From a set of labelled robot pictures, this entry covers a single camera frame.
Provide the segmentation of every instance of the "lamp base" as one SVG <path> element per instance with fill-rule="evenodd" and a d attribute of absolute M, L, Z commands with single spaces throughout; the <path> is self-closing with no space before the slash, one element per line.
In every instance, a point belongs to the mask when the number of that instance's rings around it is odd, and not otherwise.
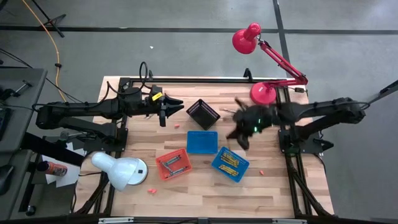
<path fill-rule="evenodd" d="M 276 99 L 276 89 L 264 83 L 256 83 L 250 90 L 250 98 L 257 105 L 268 105 Z"/>
<path fill-rule="evenodd" d="M 129 182 L 127 183 L 129 185 L 141 184 L 145 180 L 145 178 L 147 178 L 147 175 L 148 175 L 147 164 L 141 159 L 137 159 L 137 160 L 138 160 L 138 164 L 137 164 L 136 171 L 133 173 Z"/>

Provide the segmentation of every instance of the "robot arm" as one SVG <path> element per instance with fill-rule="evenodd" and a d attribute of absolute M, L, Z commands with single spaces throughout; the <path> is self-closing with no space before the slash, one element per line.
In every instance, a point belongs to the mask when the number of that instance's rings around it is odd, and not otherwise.
<path fill-rule="evenodd" d="M 106 119 L 121 119 L 124 115 L 157 114 L 160 125 L 165 119 L 182 109 L 182 100 L 163 95 L 162 88 L 152 86 L 149 96 L 142 99 L 140 88 L 129 87 L 123 95 L 99 103 L 47 103 L 38 109 L 36 125 L 41 129 L 69 128 L 95 133 L 100 138 L 118 138 L 118 127 L 114 123 L 96 124 L 76 116 L 102 116 Z"/>
<path fill-rule="evenodd" d="M 300 105 L 298 103 L 281 103 L 280 105 L 254 105 L 247 106 L 236 99 L 241 107 L 234 116 L 235 130 L 227 139 L 237 139 L 239 145 L 249 149 L 248 137 L 254 133 L 261 133 L 264 128 L 272 125 L 290 125 L 302 118 L 323 116 L 322 118 L 301 126 L 298 135 L 300 139 L 307 139 L 309 135 L 339 123 L 356 124 L 364 116 L 364 110 L 351 98 L 338 98 L 332 101 Z"/>

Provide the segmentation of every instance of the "wooden tabletop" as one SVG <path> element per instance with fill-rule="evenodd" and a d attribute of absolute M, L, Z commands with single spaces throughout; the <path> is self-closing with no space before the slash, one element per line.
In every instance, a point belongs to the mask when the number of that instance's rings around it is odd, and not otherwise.
<path fill-rule="evenodd" d="M 106 81 L 117 88 L 120 77 L 104 77 L 99 99 L 106 91 Z M 123 157 L 140 158 L 148 165 L 146 180 L 137 186 L 128 185 L 123 192 L 115 191 L 112 216 L 145 217 L 240 217 L 240 218 L 290 218 L 294 216 L 292 199 L 284 155 L 279 151 L 277 126 L 263 130 L 250 141 L 250 149 L 243 151 L 236 141 L 227 141 L 225 136 L 234 129 L 228 118 L 231 114 L 222 108 L 236 110 L 237 96 L 250 104 L 250 84 L 227 83 L 156 83 L 171 97 L 184 101 L 185 108 L 166 120 L 167 126 L 159 126 L 159 119 L 153 116 L 144 119 L 134 116 L 128 119 L 129 136 Z M 292 101 L 308 103 L 305 93 L 290 91 Z M 115 97 L 109 93 L 108 98 Z M 155 164 L 155 158 L 173 150 L 185 148 L 187 131 L 201 130 L 201 127 L 185 112 L 198 99 L 208 103 L 221 118 L 210 128 L 218 132 L 218 145 L 229 147 L 250 162 L 240 183 L 235 183 L 211 167 L 215 155 L 189 154 L 193 170 L 174 179 L 163 181 Z M 107 122 L 95 117 L 96 123 Z M 311 119 L 302 119 L 305 124 Z M 323 166 L 313 155 L 302 156 L 307 185 L 324 208 L 333 213 L 328 184 Z M 97 172 L 90 159 L 82 167 L 81 174 Z M 80 177 L 76 187 L 78 210 L 98 185 L 99 175 Z M 148 189 L 157 189 L 152 195 Z M 298 190 L 300 208 L 303 211 L 302 193 Z"/>

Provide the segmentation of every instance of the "yellow tag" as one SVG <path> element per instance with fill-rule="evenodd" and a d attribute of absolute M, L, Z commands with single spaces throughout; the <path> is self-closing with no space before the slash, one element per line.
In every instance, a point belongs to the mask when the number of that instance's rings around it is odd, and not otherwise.
<path fill-rule="evenodd" d="M 163 96 L 162 93 L 158 93 L 158 94 L 154 95 L 154 96 L 152 97 L 152 101 L 155 101 L 155 100 L 159 99 L 161 96 Z"/>

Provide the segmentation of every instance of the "black clamp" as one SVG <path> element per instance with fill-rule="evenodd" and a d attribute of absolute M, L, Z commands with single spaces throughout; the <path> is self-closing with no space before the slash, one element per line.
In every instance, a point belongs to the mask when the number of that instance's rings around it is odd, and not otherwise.
<path fill-rule="evenodd" d="M 317 110 L 317 106 L 318 106 L 318 102 L 314 102 L 314 103 L 313 103 L 313 110 L 314 110 L 314 111 Z"/>
<path fill-rule="evenodd" d="M 86 102 L 84 102 L 84 104 L 85 104 L 85 110 L 88 110 L 88 102 L 86 101 Z"/>
<path fill-rule="evenodd" d="M 337 105 L 336 105 L 337 100 L 332 100 L 331 103 L 333 104 L 333 108 L 334 109 L 338 109 Z"/>
<path fill-rule="evenodd" d="M 244 70 L 243 78 L 248 78 L 249 82 L 253 82 L 253 76 L 251 75 L 249 68 Z"/>

